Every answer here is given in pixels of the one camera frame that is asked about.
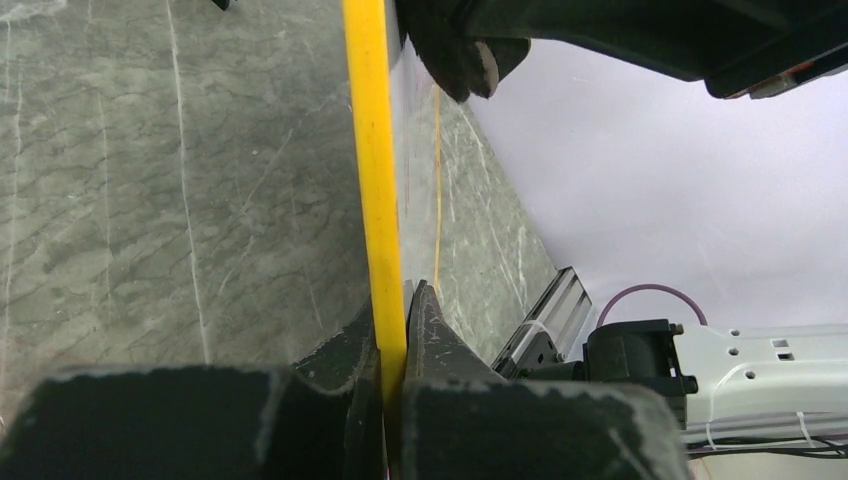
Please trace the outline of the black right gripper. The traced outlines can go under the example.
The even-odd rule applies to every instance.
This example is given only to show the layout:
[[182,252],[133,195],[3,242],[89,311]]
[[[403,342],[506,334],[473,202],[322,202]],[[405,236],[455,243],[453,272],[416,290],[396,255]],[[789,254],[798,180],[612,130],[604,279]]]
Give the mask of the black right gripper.
[[466,1],[474,37],[556,40],[718,99],[765,99],[847,70],[844,1]]

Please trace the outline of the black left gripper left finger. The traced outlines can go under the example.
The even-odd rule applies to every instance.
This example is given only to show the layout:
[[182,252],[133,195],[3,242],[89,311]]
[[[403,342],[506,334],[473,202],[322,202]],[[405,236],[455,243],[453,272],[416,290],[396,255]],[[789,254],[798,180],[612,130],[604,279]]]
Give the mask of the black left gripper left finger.
[[87,367],[45,378],[5,479],[382,479],[372,308],[292,365]]

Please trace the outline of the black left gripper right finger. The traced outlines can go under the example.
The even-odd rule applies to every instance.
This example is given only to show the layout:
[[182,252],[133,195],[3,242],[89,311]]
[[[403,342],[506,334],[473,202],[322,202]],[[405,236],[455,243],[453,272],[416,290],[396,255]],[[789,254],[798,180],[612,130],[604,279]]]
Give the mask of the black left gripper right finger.
[[408,319],[401,479],[687,479],[677,421],[636,385],[510,381],[421,282]]

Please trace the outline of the yellow framed whiteboard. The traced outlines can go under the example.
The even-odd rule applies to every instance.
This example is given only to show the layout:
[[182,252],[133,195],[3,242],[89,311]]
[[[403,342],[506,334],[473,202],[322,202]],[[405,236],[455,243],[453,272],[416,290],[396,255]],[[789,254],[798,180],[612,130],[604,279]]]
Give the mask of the yellow framed whiteboard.
[[384,409],[396,421],[413,292],[439,269],[440,91],[400,33],[398,2],[342,8]]

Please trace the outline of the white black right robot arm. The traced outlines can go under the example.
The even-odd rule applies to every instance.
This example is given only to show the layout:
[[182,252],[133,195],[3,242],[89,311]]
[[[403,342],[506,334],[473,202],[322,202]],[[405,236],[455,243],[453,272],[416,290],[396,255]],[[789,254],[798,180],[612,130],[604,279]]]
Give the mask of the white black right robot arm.
[[519,376],[662,396],[694,456],[847,454],[843,1],[452,1],[557,267]]

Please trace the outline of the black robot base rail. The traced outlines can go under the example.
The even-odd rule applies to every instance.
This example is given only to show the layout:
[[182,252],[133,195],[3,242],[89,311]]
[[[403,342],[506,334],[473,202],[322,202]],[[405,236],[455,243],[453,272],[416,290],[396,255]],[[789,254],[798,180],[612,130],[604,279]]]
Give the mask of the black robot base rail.
[[564,363],[594,322],[593,303],[571,267],[559,270],[493,361],[506,379]]

